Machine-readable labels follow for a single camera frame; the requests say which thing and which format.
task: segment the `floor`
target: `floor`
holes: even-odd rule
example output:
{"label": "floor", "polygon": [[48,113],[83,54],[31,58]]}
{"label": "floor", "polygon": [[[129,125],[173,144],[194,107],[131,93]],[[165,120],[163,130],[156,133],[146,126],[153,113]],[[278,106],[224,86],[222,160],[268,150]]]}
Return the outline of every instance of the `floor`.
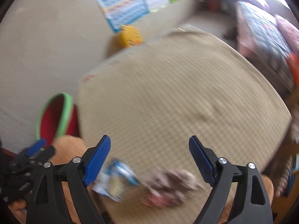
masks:
{"label": "floor", "polygon": [[225,40],[222,37],[222,34],[225,33],[227,29],[236,25],[236,20],[234,18],[223,14],[200,11],[189,18],[186,23],[215,35],[234,49],[237,49],[236,41]]}

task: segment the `yellow plush toy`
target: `yellow plush toy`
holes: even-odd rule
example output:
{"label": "yellow plush toy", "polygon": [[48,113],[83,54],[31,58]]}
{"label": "yellow plush toy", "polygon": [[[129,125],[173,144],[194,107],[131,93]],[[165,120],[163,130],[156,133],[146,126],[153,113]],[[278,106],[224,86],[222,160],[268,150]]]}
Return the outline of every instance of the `yellow plush toy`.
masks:
{"label": "yellow plush toy", "polygon": [[123,25],[120,32],[121,42],[124,47],[131,47],[143,43],[143,39],[137,28],[131,25]]}

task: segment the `pink pillow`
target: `pink pillow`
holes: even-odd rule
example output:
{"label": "pink pillow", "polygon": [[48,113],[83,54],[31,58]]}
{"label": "pink pillow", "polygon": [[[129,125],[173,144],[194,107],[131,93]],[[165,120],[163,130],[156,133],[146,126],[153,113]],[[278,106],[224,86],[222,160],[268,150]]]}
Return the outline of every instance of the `pink pillow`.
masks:
{"label": "pink pillow", "polygon": [[275,14],[276,23],[292,52],[299,57],[299,30],[283,17]]}

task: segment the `green rim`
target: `green rim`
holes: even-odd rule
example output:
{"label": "green rim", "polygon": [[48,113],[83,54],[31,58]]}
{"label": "green rim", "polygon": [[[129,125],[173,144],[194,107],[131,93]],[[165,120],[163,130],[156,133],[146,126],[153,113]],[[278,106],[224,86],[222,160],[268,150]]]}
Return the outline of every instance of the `green rim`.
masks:
{"label": "green rim", "polygon": [[40,128],[41,128],[41,121],[42,118],[44,116],[44,113],[46,111],[46,109],[48,108],[48,106],[50,105],[50,103],[58,96],[63,95],[63,108],[62,108],[62,112],[61,112],[61,116],[60,116],[60,120],[57,126],[57,130],[56,130],[56,134],[55,134],[55,138],[58,138],[60,136],[63,136],[66,134],[66,131],[68,129],[68,123],[71,120],[71,115],[73,112],[73,108],[74,108],[74,104],[73,104],[73,98],[71,95],[67,94],[67,93],[58,93],[56,95],[54,95],[44,106],[44,108],[41,111],[41,114],[39,115],[39,119],[38,122],[36,124],[36,139],[40,140]]}

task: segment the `metal screw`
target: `metal screw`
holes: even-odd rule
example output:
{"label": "metal screw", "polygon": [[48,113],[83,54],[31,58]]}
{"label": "metal screw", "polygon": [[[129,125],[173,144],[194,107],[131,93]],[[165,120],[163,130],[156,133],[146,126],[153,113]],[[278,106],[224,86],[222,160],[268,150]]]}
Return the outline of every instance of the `metal screw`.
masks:
{"label": "metal screw", "polygon": [[248,167],[250,167],[251,169],[255,169],[255,164],[252,163],[252,162],[250,162],[250,163],[248,164]]}
{"label": "metal screw", "polygon": [[227,163],[227,160],[224,157],[219,158],[218,161],[220,163],[222,163],[222,164],[226,164]]}
{"label": "metal screw", "polygon": [[75,158],[73,158],[73,163],[79,163],[79,162],[81,162],[81,157],[75,157]]}
{"label": "metal screw", "polygon": [[51,163],[48,161],[48,162],[46,162],[45,164],[44,164],[44,167],[45,168],[48,168],[48,167],[50,167],[51,166]]}

